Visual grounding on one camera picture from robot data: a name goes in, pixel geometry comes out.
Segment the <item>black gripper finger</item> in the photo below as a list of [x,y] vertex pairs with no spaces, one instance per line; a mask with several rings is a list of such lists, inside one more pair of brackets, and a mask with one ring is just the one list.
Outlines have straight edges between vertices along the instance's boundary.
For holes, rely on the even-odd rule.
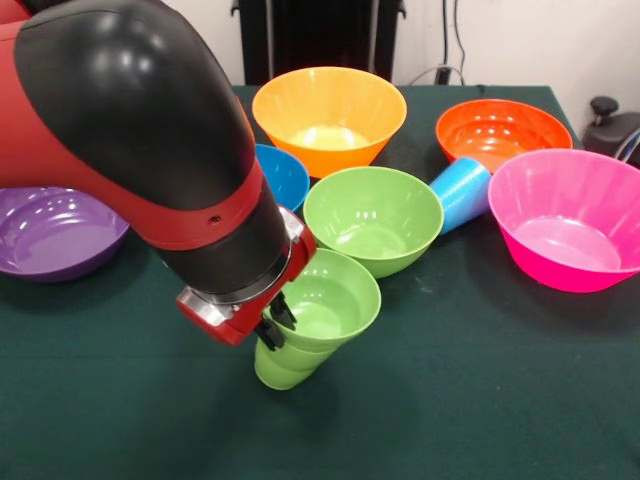
[[260,322],[254,332],[269,350],[277,350],[284,346],[285,337],[273,322]]
[[283,292],[279,292],[269,304],[271,318],[281,326],[290,330],[296,328],[297,320],[286,303]]

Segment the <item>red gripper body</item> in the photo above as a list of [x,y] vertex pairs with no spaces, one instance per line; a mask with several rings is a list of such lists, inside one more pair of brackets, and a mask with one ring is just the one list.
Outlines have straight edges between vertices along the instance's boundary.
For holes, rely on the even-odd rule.
[[303,271],[316,252],[316,242],[310,230],[303,230],[284,273],[261,295],[231,306],[205,300],[190,287],[185,287],[176,299],[179,310],[195,325],[219,342],[238,346],[262,320],[262,312],[283,289]]

